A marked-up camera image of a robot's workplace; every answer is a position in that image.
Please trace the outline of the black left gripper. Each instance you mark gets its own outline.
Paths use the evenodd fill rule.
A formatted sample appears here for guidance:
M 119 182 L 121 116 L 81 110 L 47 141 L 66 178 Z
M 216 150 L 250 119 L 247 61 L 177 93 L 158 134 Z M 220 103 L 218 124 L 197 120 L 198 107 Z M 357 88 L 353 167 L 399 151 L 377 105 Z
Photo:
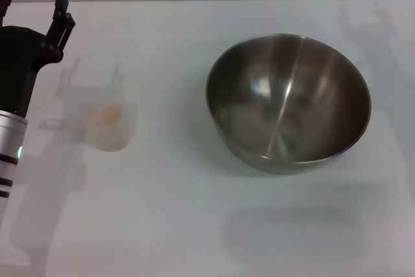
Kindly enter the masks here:
M 0 110 L 25 118 L 34 89 L 45 35 L 35 30 L 3 25 L 12 0 L 0 0 Z M 64 57 L 64 48 L 76 23 L 67 11 L 68 0 L 56 0 L 53 22 L 46 34 L 50 63 Z

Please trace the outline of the white rice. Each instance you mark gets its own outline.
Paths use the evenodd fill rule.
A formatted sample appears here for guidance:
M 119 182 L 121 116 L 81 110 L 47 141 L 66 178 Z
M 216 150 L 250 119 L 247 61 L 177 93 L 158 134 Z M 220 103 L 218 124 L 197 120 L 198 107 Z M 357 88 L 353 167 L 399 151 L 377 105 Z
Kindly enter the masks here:
M 111 104 L 94 110 L 88 117 L 88 123 L 94 127 L 110 126 L 120 121 L 121 116 L 121 106 Z

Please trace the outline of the clear plastic measuring cup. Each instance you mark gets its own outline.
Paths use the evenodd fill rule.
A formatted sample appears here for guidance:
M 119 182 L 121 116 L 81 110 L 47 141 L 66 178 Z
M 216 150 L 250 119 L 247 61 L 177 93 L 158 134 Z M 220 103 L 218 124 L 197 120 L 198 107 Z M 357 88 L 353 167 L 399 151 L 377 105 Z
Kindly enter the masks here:
M 88 123 L 90 114 L 103 106 L 119 105 L 122 108 L 120 121 L 110 126 L 94 127 Z M 92 106 L 86 112 L 84 126 L 86 140 L 94 148 L 104 152 L 121 151 L 128 146 L 136 132 L 137 110 L 132 102 L 112 101 Z

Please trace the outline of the stainless steel bowl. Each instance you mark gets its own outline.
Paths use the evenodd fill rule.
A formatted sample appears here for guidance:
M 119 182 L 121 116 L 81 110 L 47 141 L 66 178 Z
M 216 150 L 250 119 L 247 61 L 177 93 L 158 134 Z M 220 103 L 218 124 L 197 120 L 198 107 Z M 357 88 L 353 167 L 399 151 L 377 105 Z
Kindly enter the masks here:
M 207 76 L 206 104 L 230 152 L 274 174 L 338 158 L 362 138 L 372 113 L 356 66 L 295 34 L 255 36 L 224 51 Z

